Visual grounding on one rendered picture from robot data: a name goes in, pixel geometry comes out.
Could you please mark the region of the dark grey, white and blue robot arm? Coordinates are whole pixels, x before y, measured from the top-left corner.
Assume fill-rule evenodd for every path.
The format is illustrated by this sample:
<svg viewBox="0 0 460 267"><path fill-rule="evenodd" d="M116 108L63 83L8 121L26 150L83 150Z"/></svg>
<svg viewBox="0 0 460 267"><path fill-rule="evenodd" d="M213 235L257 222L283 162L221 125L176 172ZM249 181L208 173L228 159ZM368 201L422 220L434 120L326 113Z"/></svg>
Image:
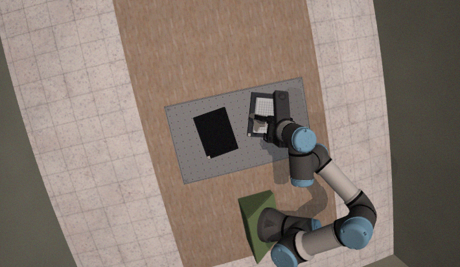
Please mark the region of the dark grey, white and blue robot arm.
<svg viewBox="0 0 460 267"><path fill-rule="evenodd" d="M274 126L281 119L290 119L287 91L273 92L273 113ZM277 267L298 267L302 262L311 261L315 254L334 248L343 246L360 250L366 247L377 219L374 205L366 194L333 163L326 146L316 143L316 135L311 129L283 121L277 128L277 136L288 145L291 184L309 187L314 183L316 173L341 197L350 212L321 227L318 219L289 216L270 207L263 209L257 234L262 242L278 241L271 250L274 264Z"/></svg>

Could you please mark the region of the black rectangular frame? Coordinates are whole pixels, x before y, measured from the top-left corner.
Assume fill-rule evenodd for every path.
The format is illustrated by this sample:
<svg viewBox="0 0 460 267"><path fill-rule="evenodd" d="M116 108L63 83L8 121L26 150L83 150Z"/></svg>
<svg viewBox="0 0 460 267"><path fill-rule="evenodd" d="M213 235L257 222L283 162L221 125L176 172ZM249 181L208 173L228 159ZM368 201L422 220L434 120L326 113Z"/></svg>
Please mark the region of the black rectangular frame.
<svg viewBox="0 0 460 267"><path fill-rule="evenodd" d="M238 149L225 107L193 119L207 159Z"/></svg>

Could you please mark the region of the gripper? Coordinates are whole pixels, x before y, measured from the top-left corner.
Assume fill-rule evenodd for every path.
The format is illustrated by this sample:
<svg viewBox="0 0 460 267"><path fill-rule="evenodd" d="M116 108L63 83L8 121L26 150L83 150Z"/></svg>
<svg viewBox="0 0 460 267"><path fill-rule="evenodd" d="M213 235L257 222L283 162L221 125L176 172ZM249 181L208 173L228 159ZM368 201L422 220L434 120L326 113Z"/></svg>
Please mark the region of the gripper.
<svg viewBox="0 0 460 267"><path fill-rule="evenodd" d="M282 123L283 121L292 121L292 122L294 122L292 118L290 118L290 119L282 119L274 126L274 116L271 116L271 115L265 116L265 115L259 115L259 114L256 114L256 113L252 113L252 114L249 114L249 117L251 117L253 119L254 130L256 132L259 131L261 126L265 127L266 124L268 124L267 133L264 133L264 137L263 137L263 140L265 140L265 136L266 136L265 142L273 143L276 146L278 146L279 148L288 148L288 145L286 143L282 142L278 138L278 136L277 136L277 128L280 125L280 123Z"/></svg>

